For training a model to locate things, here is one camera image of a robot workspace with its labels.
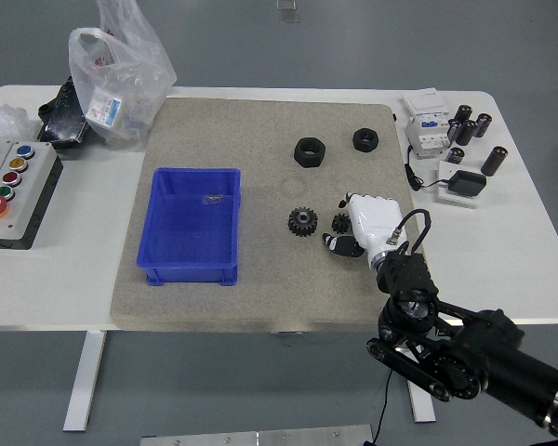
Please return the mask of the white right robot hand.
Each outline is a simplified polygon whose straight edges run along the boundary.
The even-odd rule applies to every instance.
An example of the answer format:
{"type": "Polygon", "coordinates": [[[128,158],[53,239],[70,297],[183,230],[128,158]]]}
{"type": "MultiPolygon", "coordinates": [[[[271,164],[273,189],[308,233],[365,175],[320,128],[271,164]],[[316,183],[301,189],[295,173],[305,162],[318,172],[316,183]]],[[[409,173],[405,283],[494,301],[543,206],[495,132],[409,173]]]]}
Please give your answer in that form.
{"type": "Polygon", "coordinates": [[[325,233],[323,241],[338,256],[367,255],[371,269],[378,270],[389,252],[406,242],[400,205],[390,198],[347,192],[339,202],[351,221],[352,235],[325,233]]]}

